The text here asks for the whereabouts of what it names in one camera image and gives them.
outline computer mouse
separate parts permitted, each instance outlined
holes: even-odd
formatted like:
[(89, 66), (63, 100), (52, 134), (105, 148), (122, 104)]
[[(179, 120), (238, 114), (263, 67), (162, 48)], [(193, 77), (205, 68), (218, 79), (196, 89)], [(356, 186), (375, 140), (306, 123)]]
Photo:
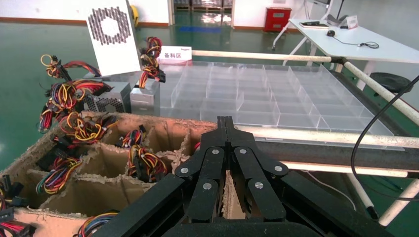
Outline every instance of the computer mouse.
[(328, 31), (327, 36), (334, 37), (335, 34), (335, 31)]

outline colorful wires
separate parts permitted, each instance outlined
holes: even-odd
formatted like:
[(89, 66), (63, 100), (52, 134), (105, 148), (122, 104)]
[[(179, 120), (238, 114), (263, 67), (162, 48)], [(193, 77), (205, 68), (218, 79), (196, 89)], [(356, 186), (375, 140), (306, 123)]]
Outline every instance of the colorful wires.
[(166, 164), (144, 147), (133, 145), (128, 153), (128, 174), (138, 179), (154, 183), (168, 173)]
[(95, 80), (76, 80), (52, 85), (47, 96), (51, 96), (40, 115), (39, 132), (46, 132), (51, 128), (53, 118), (60, 121), (70, 112), (77, 111), (77, 103), (87, 95), (100, 95), (112, 88)]
[(47, 194), (58, 193), (81, 163), (78, 158), (67, 157), (63, 159), (58, 157), (54, 161), (54, 168), (37, 184), (37, 194), (43, 192)]
[(95, 230), (108, 223), (117, 214), (118, 212), (116, 211), (109, 211), (98, 216), (90, 217), (83, 223), (78, 234), (74, 235), (74, 237), (90, 237)]
[(141, 63), (144, 65), (139, 87), (144, 88), (148, 78), (166, 82), (166, 75), (159, 69), (157, 58), (162, 52), (162, 41), (157, 37), (147, 38), (147, 48), (141, 50)]
[(67, 136), (72, 138), (73, 144), (92, 144), (99, 141), (106, 131), (115, 126), (117, 122), (115, 116), (93, 121), (90, 117), (83, 119), (79, 113), (71, 112), (61, 119), (60, 128)]
[[(7, 209), (10, 208), (10, 204), (12, 203), (11, 199), (5, 199), (6, 191), (4, 189), (4, 184), (0, 182), (0, 212), (8, 211)], [(32, 236), (33, 232), (35, 232), (35, 227), (28, 225), (26, 223), (18, 222), (15, 220), (10, 220), (7, 222), (0, 223), (0, 237), (6, 237), (5, 232), (9, 232), (12, 236)]]
[(195, 144), (195, 145), (194, 145), (194, 153), (195, 153), (196, 151), (198, 151), (198, 150), (199, 150), (199, 148), (201, 148), (201, 142), (198, 142), (197, 144)]
[[(43, 61), (44, 57), (48, 57), (50, 59), (50, 63), (46, 64)], [(61, 60), (58, 61), (56, 56), (51, 56), (48, 54), (44, 54), (41, 56), (41, 63), (46, 66), (46, 73), (48, 74), (48, 76), (53, 77), (53, 78), (63, 78), (62, 72), (60, 70), (58, 70), (57, 66), (61, 65)], [(85, 62), (82, 61), (71, 61), (69, 63), (66, 63), (63, 65), (64, 69), (68, 69), (68, 68), (84, 68), (87, 71), (89, 71), (90, 73), (94, 74), (95, 77), (100, 77), (100, 71), (98, 69), (96, 69), (95, 67), (93, 67), (90, 64), (87, 64)]]
[(122, 147), (129, 148), (135, 144), (141, 145), (146, 134), (147, 132), (145, 127), (141, 125), (139, 130), (133, 130), (125, 136), (125, 138), (122, 140)]

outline cardboard box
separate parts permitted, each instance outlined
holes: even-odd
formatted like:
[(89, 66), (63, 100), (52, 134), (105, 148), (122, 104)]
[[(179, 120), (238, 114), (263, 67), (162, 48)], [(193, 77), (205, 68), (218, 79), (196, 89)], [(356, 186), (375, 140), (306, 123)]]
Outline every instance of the cardboard box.
[[(83, 112), (83, 116), (99, 115), (101, 113)], [(87, 153), (82, 157), (83, 163), (58, 194), (38, 195), (35, 191), (37, 183), (47, 174), (35, 162), (54, 146), (51, 135), (62, 134), (57, 126), (1, 172), (1, 175), (9, 174), (12, 182), (24, 185), (20, 196), (29, 199), (29, 206), (17, 208), (15, 219), (36, 226), (36, 237), (72, 236), (87, 217), (109, 209), (121, 210), (153, 186), (127, 175), (128, 150), (114, 146), (129, 131), (138, 129), (141, 124), (145, 126), (144, 145), (170, 164), (173, 172), (192, 155), (201, 134), (216, 129), (212, 122), (113, 115), (118, 117), (118, 124), (109, 129), (100, 142), (85, 147)], [(228, 172), (223, 202), (224, 217), (244, 218)]]

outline clear acrylic organizer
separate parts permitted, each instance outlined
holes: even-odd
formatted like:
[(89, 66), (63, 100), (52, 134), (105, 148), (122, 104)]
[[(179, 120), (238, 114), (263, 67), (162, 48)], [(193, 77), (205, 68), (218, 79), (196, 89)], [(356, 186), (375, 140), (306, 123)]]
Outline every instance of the clear acrylic organizer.
[[(161, 114), (236, 124), (360, 133), (373, 114), (325, 67), (193, 62), (163, 68)], [(380, 121), (369, 134), (393, 135)]]

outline table surface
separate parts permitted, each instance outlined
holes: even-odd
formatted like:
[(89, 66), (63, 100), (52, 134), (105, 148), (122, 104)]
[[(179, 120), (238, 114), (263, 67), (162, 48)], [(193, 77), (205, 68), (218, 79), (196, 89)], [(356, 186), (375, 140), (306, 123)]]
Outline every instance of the table surface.
[[(310, 29), (300, 25), (307, 22), (307, 19), (290, 19), (290, 23), (313, 42), (327, 56), (341, 56), (347, 59), (387, 61), (401, 63), (419, 63), (419, 51), (407, 47), (394, 40), (388, 39), (363, 27), (352, 30), (329, 27), (328, 29)], [(326, 35), (327, 31), (334, 30), (335, 38), (346, 43), (362, 43), (373, 41), (379, 44), (378, 49), (366, 46), (343, 44), (336, 39)]]

